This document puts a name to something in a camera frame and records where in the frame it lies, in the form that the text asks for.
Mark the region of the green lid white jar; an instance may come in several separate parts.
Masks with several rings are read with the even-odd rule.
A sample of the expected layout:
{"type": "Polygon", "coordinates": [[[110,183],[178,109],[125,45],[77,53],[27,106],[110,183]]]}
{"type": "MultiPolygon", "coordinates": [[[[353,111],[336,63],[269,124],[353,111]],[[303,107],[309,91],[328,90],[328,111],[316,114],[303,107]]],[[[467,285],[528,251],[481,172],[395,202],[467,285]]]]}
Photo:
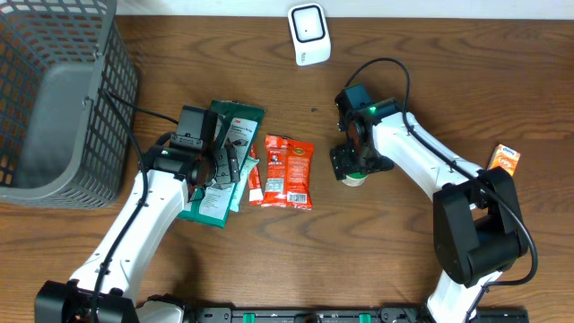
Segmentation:
{"type": "Polygon", "coordinates": [[[346,174],[342,182],[349,187],[358,187],[365,182],[367,177],[367,175],[355,172],[352,174],[346,174]]]}

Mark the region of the white green 3M package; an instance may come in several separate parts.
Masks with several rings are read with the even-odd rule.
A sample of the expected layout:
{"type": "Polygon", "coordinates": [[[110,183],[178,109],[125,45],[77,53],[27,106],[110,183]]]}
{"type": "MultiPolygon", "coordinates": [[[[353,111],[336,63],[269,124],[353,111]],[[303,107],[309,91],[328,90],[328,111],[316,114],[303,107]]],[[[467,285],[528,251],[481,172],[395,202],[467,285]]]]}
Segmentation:
{"type": "Polygon", "coordinates": [[[239,182],[212,185],[196,191],[192,202],[186,204],[177,218],[223,229],[229,212],[238,212],[248,174],[259,162],[256,157],[250,157],[249,153],[257,138],[265,110],[230,100],[213,100],[210,110],[219,114],[216,146],[223,147],[230,142],[237,152],[239,182]]]}

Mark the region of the red tube package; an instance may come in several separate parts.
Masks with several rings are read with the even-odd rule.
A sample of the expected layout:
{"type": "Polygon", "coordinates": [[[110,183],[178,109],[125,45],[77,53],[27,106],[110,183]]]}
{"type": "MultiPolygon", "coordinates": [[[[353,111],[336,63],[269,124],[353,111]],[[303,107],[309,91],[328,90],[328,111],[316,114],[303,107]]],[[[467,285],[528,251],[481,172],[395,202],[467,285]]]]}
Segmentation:
{"type": "Polygon", "coordinates": [[[259,159],[257,158],[257,149],[255,144],[251,145],[249,156],[257,162],[248,175],[249,203],[251,205],[261,205],[263,203],[264,194],[259,174],[259,159]]]}

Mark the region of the red candy bag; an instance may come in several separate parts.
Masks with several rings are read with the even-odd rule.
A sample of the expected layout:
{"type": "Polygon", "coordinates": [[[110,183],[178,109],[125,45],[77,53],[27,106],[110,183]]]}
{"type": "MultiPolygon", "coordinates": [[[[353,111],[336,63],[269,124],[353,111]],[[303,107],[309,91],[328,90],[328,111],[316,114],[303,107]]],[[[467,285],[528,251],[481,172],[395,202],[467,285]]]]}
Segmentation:
{"type": "Polygon", "coordinates": [[[314,144],[267,135],[265,149],[267,179],[262,206],[311,210],[309,181],[314,144]]]}

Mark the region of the small orange white box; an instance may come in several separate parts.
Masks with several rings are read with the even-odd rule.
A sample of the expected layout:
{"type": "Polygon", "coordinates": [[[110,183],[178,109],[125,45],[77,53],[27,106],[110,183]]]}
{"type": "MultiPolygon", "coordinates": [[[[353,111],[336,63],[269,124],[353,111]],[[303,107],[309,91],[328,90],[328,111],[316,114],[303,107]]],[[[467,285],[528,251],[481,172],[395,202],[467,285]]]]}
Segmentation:
{"type": "Polygon", "coordinates": [[[487,169],[491,170],[500,167],[504,169],[510,176],[513,176],[520,157],[521,153],[518,151],[507,147],[504,144],[498,144],[494,148],[487,169]]]}

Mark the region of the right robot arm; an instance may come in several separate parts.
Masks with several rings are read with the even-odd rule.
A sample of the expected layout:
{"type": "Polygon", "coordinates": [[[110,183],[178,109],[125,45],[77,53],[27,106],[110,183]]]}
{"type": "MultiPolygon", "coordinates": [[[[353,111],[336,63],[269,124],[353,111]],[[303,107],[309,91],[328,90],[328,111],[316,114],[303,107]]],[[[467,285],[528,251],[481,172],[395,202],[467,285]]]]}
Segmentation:
{"type": "Polygon", "coordinates": [[[330,152],[336,178],[399,167],[432,202],[434,252],[442,272],[418,319],[479,321],[482,297],[505,285],[502,274],[525,254],[532,258],[530,271],[508,284],[533,278],[537,252],[507,171],[486,170],[453,153],[394,99],[340,94],[335,105],[347,139],[330,152]]]}

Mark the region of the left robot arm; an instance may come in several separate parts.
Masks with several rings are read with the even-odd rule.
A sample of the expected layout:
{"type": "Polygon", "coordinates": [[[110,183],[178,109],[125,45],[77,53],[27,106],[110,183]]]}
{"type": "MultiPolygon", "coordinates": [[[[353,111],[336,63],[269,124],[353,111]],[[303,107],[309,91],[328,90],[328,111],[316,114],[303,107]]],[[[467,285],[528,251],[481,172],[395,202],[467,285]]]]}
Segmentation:
{"type": "Polygon", "coordinates": [[[34,304],[38,322],[190,322],[193,311],[169,295],[137,303],[140,285],[163,236],[197,202],[199,188],[239,182],[244,153],[153,145],[130,197],[100,245],[66,283],[46,281],[34,304]]]}

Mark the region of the white barcode scanner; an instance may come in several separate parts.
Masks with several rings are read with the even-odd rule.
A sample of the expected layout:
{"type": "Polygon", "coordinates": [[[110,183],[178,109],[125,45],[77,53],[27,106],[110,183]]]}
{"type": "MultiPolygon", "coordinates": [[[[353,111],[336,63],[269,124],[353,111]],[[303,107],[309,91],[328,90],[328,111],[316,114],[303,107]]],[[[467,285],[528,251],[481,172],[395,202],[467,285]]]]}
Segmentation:
{"type": "Polygon", "coordinates": [[[326,62],[331,56],[332,45],[324,8],[318,3],[298,4],[289,9],[287,17],[296,64],[326,62]]]}

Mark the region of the grey plastic mesh basket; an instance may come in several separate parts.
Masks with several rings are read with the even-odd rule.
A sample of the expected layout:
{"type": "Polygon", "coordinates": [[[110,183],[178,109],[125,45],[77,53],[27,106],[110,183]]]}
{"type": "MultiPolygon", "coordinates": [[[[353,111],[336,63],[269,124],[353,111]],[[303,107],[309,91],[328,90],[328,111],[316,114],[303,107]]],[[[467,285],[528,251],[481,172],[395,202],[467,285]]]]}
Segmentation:
{"type": "Polygon", "coordinates": [[[139,75],[114,0],[1,3],[1,199],[93,209],[120,190],[139,75]]]}

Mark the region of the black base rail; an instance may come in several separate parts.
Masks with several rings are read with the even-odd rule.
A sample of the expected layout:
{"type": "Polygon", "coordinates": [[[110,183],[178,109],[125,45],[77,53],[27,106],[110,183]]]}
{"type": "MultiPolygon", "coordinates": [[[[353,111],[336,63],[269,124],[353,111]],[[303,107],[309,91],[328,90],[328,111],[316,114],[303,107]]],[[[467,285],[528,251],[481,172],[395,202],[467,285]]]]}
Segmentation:
{"type": "Polygon", "coordinates": [[[202,308],[183,311],[182,319],[146,319],[145,322],[185,323],[431,323],[435,319],[415,307],[379,310],[233,310],[202,308]]]}

